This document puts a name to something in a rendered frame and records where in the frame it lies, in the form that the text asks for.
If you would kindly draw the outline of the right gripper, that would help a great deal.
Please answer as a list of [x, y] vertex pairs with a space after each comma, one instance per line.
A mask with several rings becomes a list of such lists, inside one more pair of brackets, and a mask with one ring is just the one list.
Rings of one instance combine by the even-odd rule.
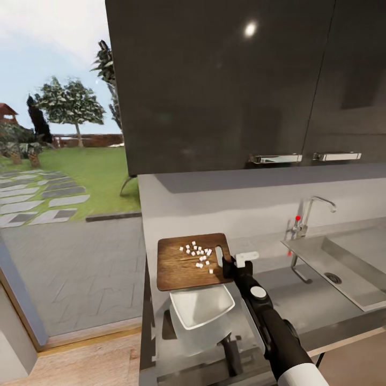
[[227, 263], [224, 257], [222, 258], [222, 269], [223, 269], [223, 277], [224, 278], [233, 278], [235, 283], [237, 284], [237, 280], [243, 276], [244, 274], [253, 275], [253, 263], [250, 260], [245, 261], [245, 268], [238, 268], [234, 262], [234, 257], [231, 257], [232, 262]]

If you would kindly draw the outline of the cutting board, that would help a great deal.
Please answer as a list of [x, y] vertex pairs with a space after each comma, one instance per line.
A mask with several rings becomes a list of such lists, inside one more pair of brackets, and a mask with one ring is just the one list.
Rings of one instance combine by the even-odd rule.
[[[223, 233], [168, 237], [159, 240], [158, 290], [163, 292], [232, 283], [233, 278], [223, 277], [223, 269], [217, 260], [216, 247], [222, 249], [224, 259], [227, 263], [231, 263], [227, 239]], [[199, 250], [203, 253], [198, 253]], [[210, 253], [207, 254], [206, 250]], [[204, 257], [205, 259], [201, 259]], [[196, 267], [197, 263], [202, 267]]]

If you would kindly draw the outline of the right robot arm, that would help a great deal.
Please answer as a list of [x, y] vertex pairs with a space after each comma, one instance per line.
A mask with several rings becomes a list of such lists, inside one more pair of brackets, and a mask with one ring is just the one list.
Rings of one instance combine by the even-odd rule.
[[287, 320], [280, 317], [266, 290], [253, 279], [257, 251], [240, 253], [227, 263], [222, 258], [224, 278], [233, 278], [241, 293], [241, 307], [278, 386], [329, 386], [301, 347], [299, 337]]

